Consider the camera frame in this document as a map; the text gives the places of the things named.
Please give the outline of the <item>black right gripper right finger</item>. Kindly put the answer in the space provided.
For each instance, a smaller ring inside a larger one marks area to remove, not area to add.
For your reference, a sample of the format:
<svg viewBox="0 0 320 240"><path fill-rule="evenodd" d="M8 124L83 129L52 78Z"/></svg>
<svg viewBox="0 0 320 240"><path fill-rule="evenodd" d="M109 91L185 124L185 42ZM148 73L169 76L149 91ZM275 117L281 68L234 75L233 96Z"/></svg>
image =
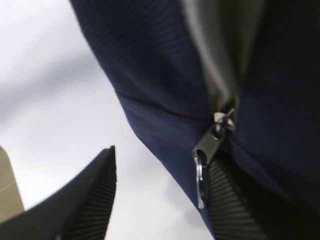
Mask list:
<svg viewBox="0 0 320 240"><path fill-rule="evenodd" d="M205 169L205 205L217 240L318 240L320 219L219 154Z"/></svg>

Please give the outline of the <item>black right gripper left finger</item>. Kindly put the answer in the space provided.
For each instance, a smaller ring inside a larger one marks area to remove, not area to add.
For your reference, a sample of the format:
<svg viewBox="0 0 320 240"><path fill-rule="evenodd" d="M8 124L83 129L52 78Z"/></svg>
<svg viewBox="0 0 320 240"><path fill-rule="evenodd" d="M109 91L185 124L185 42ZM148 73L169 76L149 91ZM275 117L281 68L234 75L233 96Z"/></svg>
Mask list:
<svg viewBox="0 0 320 240"><path fill-rule="evenodd" d="M2 240L103 240L117 187L115 147L103 149L73 180L0 225Z"/></svg>

